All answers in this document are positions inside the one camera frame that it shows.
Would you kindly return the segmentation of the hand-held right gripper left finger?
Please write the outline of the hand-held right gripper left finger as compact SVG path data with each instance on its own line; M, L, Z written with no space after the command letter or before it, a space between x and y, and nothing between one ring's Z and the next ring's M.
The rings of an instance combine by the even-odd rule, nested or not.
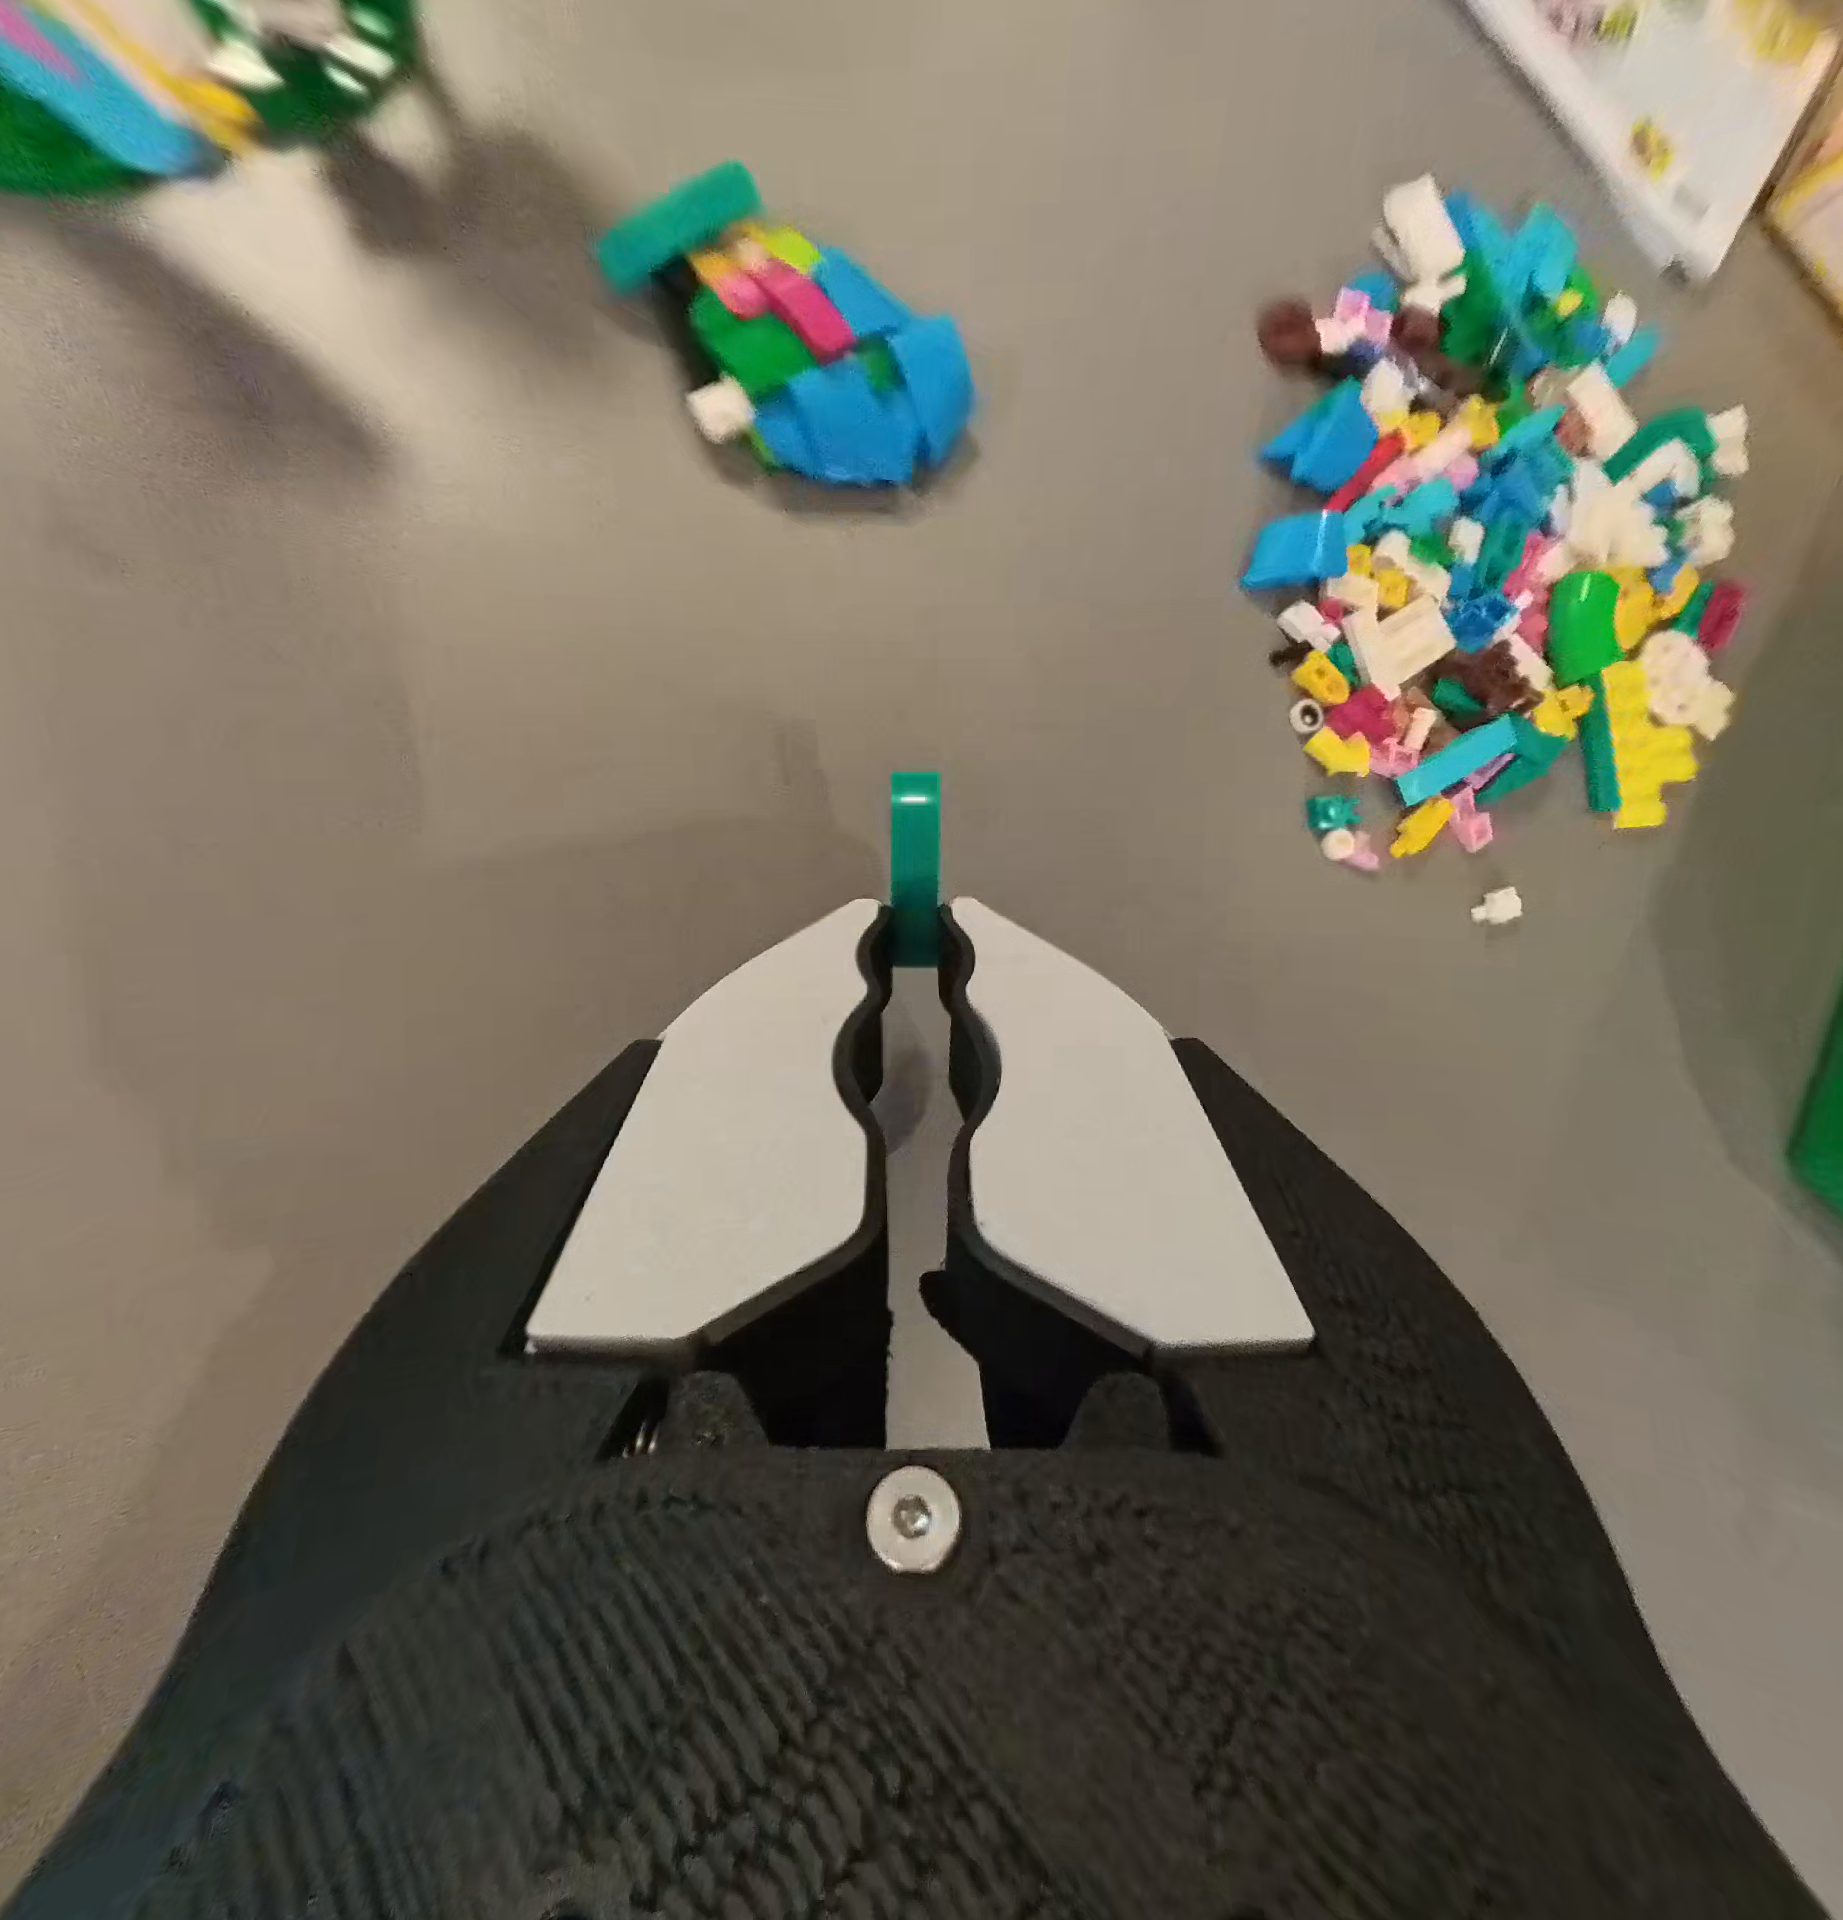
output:
M726 1374L772 1443L885 1443L889 926L881 900L844 900L659 1034L524 1357Z

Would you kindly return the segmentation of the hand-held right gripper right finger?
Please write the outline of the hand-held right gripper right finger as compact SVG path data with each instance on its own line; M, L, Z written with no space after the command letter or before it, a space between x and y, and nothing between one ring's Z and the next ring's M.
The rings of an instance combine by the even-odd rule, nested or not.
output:
M1164 1022L975 897L938 932L961 1129L924 1303L975 1366L984 1443L1058 1448L1122 1374L1175 1423L1184 1367L1310 1354L1313 1315Z

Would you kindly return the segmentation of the teal lego piece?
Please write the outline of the teal lego piece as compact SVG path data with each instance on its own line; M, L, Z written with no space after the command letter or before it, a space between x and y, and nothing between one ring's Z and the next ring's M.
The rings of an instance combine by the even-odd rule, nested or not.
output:
M938 773L889 777L889 957L897 969L938 966L941 881Z

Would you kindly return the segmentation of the blue lego bird model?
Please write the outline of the blue lego bird model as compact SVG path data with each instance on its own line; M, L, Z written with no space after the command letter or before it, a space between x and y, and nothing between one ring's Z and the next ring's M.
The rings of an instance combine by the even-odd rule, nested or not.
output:
M633 207L591 261L667 343L687 418L717 453L819 489L908 492L969 437L961 324L772 217L741 163Z

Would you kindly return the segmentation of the pile of loose lego bricks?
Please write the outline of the pile of loose lego bricks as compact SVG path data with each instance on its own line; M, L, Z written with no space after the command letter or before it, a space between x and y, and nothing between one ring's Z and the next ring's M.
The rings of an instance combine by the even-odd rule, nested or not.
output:
M1596 822L1662 828L1733 719L1750 411L1636 404L1660 334L1552 207L1503 221L1420 176L1371 252L1257 322L1271 368L1318 381L1260 446L1301 509L1237 577L1318 777L1307 833L1350 873L1477 856L1563 767Z

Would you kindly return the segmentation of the lego instruction booklet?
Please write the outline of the lego instruction booklet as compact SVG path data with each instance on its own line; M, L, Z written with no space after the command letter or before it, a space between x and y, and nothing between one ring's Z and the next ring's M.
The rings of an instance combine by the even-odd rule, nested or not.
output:
M1636 247L1708 284L1840 66L1830 2L1463 2Z

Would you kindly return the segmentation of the yellow lego box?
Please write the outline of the yellow lego box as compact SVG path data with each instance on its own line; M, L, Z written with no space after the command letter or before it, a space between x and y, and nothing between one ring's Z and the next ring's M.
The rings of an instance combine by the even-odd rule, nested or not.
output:
M1771 182L1766 229L1843 334L1843 56Z

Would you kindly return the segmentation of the lego flower model green base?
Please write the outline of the lego flower model green base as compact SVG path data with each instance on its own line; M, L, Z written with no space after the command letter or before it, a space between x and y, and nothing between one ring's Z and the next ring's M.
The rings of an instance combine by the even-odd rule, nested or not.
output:
M0 2L0 189L129 196L331 147L421 66L421 2Z

